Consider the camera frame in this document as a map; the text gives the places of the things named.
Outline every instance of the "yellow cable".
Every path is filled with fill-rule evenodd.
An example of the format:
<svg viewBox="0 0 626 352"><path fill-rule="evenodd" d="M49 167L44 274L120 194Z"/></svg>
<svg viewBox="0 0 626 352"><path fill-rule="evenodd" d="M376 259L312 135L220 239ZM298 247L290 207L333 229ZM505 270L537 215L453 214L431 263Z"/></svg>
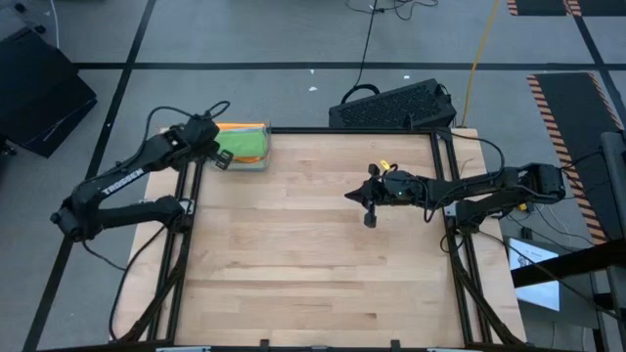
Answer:
<svg viewBox="0 0 626 352"><path fill-rule="evenodd" d="M500 0L496 0L493 4L493 9L491 10L491 16L489 16L489 21L487 22L487 27L485 28L485 32L482 33L482 38L480 39L480 46L478 47L478 53L476 53L476 59L473 61L473 65L471 66L471 73L469 74L469 82L468 82L468 91L466 93L466 105L463 109L463 121L461 122L461 127L466 127L466 122L468 120L468 109L470 108L470 95L471 95L471 84L473 83L473 75L476 73L476 66L480 61L480 56L482 55L482 49L485 47L485 43L487 42L487 34L489 34L489 30L491 30L491 24L493 23L493 19L496 18L496 13L498 12L498 4Z"/></svg>

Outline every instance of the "gray floor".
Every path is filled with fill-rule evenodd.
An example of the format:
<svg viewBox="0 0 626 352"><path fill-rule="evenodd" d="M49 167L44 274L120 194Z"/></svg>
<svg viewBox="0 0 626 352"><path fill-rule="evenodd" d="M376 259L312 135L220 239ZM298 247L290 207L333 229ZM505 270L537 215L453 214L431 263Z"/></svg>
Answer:
<svg viewBox="0 0 626 352"><path fill-rule="evenodd" d="M32 15L51 30L49 3L25 1ZM62 51L78 63L123 63L147 0L58 0ZM368 8L371 1L352 0ZM380 0L390 6L392 1ZM437 8L416 7L410 22L388 12L375 18L368 60L376 62L470 63L493 5L492 0L441 0ZM138 62L262 63L358 62L369 17L347 9L342 0L156 0ZM625 63L626 18L585 18L604 60ZM482 61L486 63L592 63L571 17L510 16L501 1ZM536 71L479 71L469 107L469 126L502 148L507 164L558 162L526 83ZM0 349L22 348L61 234L50 213L85 175L109 110L119 70L82 70L80 76L98 94L99 103L49 159L20 152L2 158L0 179ZM139 145L148 111L172 105L203 111L220 100L232 102L223 120L270 120L276 126L325 126L328 108L336 105L356 79L356 70L135 70L112 127L101 169L132 154ZM466 70L366 70L362 82L381 90L427 78L444 83L461 111L470 73ZM626 92L626 72L611 73ZM152 131L178 121L164 113ZM487 165L498 165L485 147ZM145 180L133 184L110 204L143 197ZM589 234L573 200L552 207L570 233ZM560 226L544 211L555 226ZM524 222L555 241L587 244L549 229L538 216ZM515 236L518 226L502 221ZM92 246L113 261L128 256L133 228L109 231ZM120 273L77 246L55 301L40 348L78 346L107 340L107 317ZM531 342L550 346L553 323L522 312ZM582 331L559 324L555 347L582 348ZM593 350L586 331L585 350Z"/></svg>

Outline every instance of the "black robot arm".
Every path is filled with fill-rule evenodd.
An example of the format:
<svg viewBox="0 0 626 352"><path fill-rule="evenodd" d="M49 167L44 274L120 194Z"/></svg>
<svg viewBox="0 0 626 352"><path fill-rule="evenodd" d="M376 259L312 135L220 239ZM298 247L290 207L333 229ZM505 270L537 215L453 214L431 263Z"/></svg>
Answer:
<svg viewBox="0 0 626 352"><path fill-rule="evenodd" d="M220 152L215 142L219 128L210 115L194 115L184 125L175 125L142 143L139 151L116 167L80 183L51 220L74 242L93 240L108 228L158 221L170 230L185 226L185 208L172 196L112 209L100 203L142 176L168 167L176 170L190 161L209 158L226 169L233 158Z"/></svg>
<svg viewBox="0 0 626 352"><path fill-rule="evenodd" d="M364 222L371 228L376 227L377 205L413 205L431 211L447 207L449 215L456 220L456 228L472 234L491 214L508 214L526 202L552 204L565 196L560 170L541 163L504 167L458 181L414 176L398 170L397 165L380 175L379 168L370 164L369 172L370 179L360 189L345 196L360 202L368 210ZM487 194L491 196L481 200L466 199Z"/></svg>

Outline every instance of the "green object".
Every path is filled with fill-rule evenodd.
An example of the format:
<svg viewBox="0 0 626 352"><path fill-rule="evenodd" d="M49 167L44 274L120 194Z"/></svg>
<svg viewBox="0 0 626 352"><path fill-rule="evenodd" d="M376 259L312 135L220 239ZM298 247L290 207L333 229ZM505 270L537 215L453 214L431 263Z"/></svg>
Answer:
<svg viewBox="0 0 626 352"><path fill-rule="evenodd" d="M262 128L232 129L220 131L215 141L221 149L231 152L234 156L267 155L267 137Z"/></svg>

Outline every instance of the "wooden table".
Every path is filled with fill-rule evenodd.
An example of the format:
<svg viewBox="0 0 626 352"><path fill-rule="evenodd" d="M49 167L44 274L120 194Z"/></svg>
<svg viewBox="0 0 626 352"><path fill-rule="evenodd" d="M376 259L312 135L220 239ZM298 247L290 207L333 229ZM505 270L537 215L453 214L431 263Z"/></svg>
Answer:
<svg viewBox="0 0 626 352"><path fill-rule="evenodd" d="M455 138L454 146L462 177L485 172L478 142ZM206 166L176 344L257 346L267 338L272 346L387 347L391 339L403 347L463 346L450 260L439 249L442 216L427 224L422 209L381 206L377 228L368 229L365 209L343 197L381 159L435 178L422 135L273 135L265 172ZM171 169L152 174L146 198L173 194L176 177ZM131 255L158 228L138 226ZM496 220L481 229L501 236ZM117 334L153 297L163 244L161 236L130 272ZM504 248L483 236L474 236L474 247L487 301L525 339ZM168 310L165 303L163 317Z"/></svg>

